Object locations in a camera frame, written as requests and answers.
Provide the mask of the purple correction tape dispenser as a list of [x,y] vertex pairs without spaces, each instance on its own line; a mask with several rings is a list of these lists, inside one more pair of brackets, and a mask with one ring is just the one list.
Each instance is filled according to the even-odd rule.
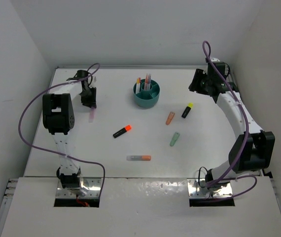
[[96,108],[92,107],[89,112],[89,119],[88,119],[89,123],[92,123],[94,121],[95,113],[96,113]]

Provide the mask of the yellow-capped white marker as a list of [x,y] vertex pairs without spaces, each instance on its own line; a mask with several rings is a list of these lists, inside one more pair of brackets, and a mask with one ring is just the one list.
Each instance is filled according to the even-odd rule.
[[136,82],[135,94],[140,93],[140,88],[141,88],[141,78],[138,78]]

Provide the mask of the clear orange lead case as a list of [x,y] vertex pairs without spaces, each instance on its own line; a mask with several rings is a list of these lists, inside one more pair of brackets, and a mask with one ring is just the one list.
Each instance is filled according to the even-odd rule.
[[151,161],[151,156],[127,156],[128,161]]

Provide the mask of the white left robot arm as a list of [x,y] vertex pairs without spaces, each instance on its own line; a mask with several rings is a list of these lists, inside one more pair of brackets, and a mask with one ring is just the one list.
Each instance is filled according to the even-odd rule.
[[62,188],[79,195],[85,190],[80,165],[69,158],[70,131],[75,125],[72,100],[79,95],[81,104],[90,109],[90,117],[93,117],[97,108],[96,78],[88,71],[78,70],[75,76],[67,81],[67,85],[54,93],[43,95],[42,118],[43,125],[52,135],[59,153],[60,167],[56,172],[57,178]]

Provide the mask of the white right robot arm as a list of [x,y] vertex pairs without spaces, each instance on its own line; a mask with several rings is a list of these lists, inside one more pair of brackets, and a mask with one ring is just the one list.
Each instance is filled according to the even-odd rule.
[[268,168],[275,144],[275,136],[265,131],[254,121],[242,102],[239,89],[234,82],[228,82],[229,66],[211,58],[207,61],[207,71],[195,71],[189,90],[210,96],[221,108],[231,125],[236,141],[228,160],[207,171],[205,186],[214,188],[248,171]]

